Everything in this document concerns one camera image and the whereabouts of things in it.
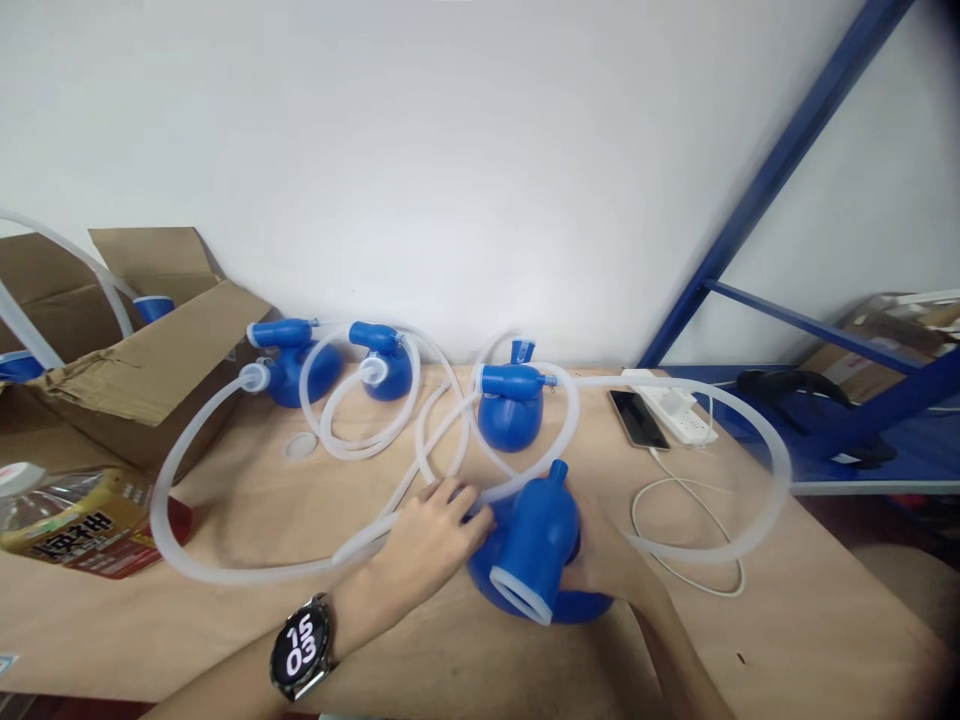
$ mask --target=blue metal shelf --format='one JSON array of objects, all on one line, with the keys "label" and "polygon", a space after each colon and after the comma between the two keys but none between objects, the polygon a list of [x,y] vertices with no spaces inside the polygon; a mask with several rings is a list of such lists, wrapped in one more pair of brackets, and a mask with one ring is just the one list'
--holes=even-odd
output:
[{"label": "blue metal shelf", "polygon": [[[743,370],[790,370],[793,366],[670,365],[664,369],[674,377],[717,384],[735,380]],[[723,389],[739,397],[736,387],[724,386]],[[698,396],[698,401],[706,408],[704,398]],[[950,398],[946,406],[960,407],[960,396]],[[822,425],[825,418],[838,421],[852,414],[836,403],[805,393],[795,393],[783,403],[783,407],[806,427]],[[757,409],[773,424],[790,449],[795,462],[794,482],[807,486],[798,487],[797,494],[860,492],[856,488],[851,489],[851,483],[862,483],[863,490],[871,494],[957,492],[956,481],[960,478],[960,443],[957,442],[960,438],[960,413],[924,411],[887,428],[883,437],[897,449],[897,459],[875,470],[854,470],[847,465],[816,459],[804,453],[802,448],[807,438],[784,423],[776,413],[762,406]],[[740,413],[714,403],[714,418],[758,460],[764,463],[768,460],[765,443]]]},{"label": "blue metal shelf", "polygon": [[[715,292],[906,375],[906,379],[853,411],[820,403],[822,407],[814,412],[825,413],[828,420],[819,418],[818,429],[809,437],[783,427],[778,417],[771,418],[790,447],[798,479],[809,483],[808,487],[833,483],[836,489],[838,483],[843,483],[849,484],[851,492],[857,492],[868,486],[883,487],[888,481],[913,481],[914,492],[960,489],[960,450],[953,449],[960,438],[960,415],[943,417],[925,411],[960,393],[960,351],[923,365],[721,282],[724,271],[760,218],[912,4],[912,0],[867,0],[637,363],[637,367],[659,366],[703,301]],[[671,372],[717,382],[718,373],[723,372],[720,367],[673,367]],[[735,376],[740,369],[743,368],[727,367],[727,377],[720,380],[733,379],[729,373]],[[789,402],[793,405],[797,400],[791,398]],[[806,396],[800,396],[799,401],[806,403],[804,408],[790,410],[802,417],[811,405]],[[745,427],[742,418],[727,409],[718,410],[717,416],[732,431]],[[857,472],[829,460],[845,447],[880,432],[900,453],[897,460],[883,468]],[[756,439],[752,431],[741,433],[739,439],[749,447],[751,437]]]}]

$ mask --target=cardboard box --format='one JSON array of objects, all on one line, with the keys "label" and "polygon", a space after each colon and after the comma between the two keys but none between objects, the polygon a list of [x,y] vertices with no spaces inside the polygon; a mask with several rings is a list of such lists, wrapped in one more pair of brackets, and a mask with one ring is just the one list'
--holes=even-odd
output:
[{"label": "cardboard box", "polygon": [[[953,350],[955,339],[929,321],[931,315],[938,322],[960,316],[960,304],[906,308],[896,302],[897,297],[896,293],[875,295],[853,312],[843,329],[924,364]],[[829,343],[799,369],[820,373],[858,403],[879,395],[904,378],[902,373]]]},{"label": "cardboard box", "polygon": [[[26,460],[64,471],[119,463],[153,475],[197,410],[255,357],[246,327],[270,305],[217,277],[193,228],[90,235],[116,275],[143,295],[171,296],[177,308],[150,325],[135,321],[139,329],[121,338],[82,262],[36,234],[0,240],[4,282],[67,363],[23,385],[0,384],[0,465]],[[0,324],[0,352],[21,347]],[[181,473],[234,404],[207,422]]]}]

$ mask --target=wooden table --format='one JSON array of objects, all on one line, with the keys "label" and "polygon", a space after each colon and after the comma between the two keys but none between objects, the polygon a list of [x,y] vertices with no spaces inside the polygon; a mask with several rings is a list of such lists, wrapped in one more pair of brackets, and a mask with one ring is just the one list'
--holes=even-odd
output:
[{"label": "wooden table", "polygon": [[[466,370],[460,372],[465,378]],[[436,367],[425,368],[421,403],[439,378]],[[564,454],[572,482],[602,498],[627,530],[632,495],[662,472],[646,451],[628,446],[604,391],[585,390],[581,398],[579,430]],[[431,424],[451,405],[447,393]],[[564,405],[562,392],[546,396],[541,438],[511,458],[516,467],[549,444]],[[334,430],[346,438],[366,436],[392,411],[358,391],[338,412]],[[457,427],[433,455],[438,471],[453,455]],[[374,517],[413,459],[408,427],[389,450],[363,462],[334,460],[322,448],[305,461],[287,462],[286,442],[305,429],[299,411],[267,398],[241,405],[174,493],[196,509],[188,545],[195,557],[259,567],[329,555]],[[703,491],[736,533],[763,502],[769,476],[719,430],[712,455],[674,449],[663,459],[678,475],[738,489],[735,495]],[[500,481],[476,447],[461,475],[482,485]],[[645,496],[638,514],[652,539],[718,542],[702,510],[670,485]],[[662,573],[738,717],[903,718],[917,694],[945,672],[940,642],[795,501],[745,566],[746,591],[735,600]],[[719,589],[736,580],[732,565],[682,569]],[[270,587],[217,587],[160,564],[107,581],[8,555],[0,555],[0,578],[0,654],[20,655],[0,679],[0,691],[140,701],[162,699],[335,580],[325,575]],[[542,628],[493,608],[463,571],[394,630],[348,658],[325,698],[328,711],[384,717],[662,714],[643,639],[622,603],[587,626]],[[317,698],[304,706],[320,709]]]}]

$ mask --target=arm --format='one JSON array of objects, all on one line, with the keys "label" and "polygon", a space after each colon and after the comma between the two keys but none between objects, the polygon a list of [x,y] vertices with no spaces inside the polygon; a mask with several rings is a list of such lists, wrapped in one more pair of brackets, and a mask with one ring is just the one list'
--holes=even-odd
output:
[{"label": "arm", "polygon": [[580,554],[564,587],[626,600],[657,672],[663,698],[677,720],[733,720],[707,675],[660,579],[591,498],[569,488],[580,510]]},{"label": "arm", "polygon": [[[465,487],[453,497],[460,487],[456,478],[447,478],[421,491],[403,509],[384,548],[328,593],[334,618],[331,660],[340,662],[430,599],[486,539],[493,513],[485,507],[461,524],[479,492]],[[278,718],[289,706],[267,672],[278,632],[279,626],[207,670],[144,719]],[[336,675],[315,692],[322,696]]]}]

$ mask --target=smartphone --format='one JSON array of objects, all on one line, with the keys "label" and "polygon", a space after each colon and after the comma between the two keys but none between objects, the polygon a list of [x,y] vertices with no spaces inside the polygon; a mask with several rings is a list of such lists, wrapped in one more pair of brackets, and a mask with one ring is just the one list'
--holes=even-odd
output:
[{"label": "smartphone", "polygon": [[635,392],[611,390],[610,399],[617,410],[620,425],[627,434],[627,439],[634,447],[652,447],[657,450],[669,450],[670,443],[663,436],[663,431],[657,425],[650,409],[643,398]]}]

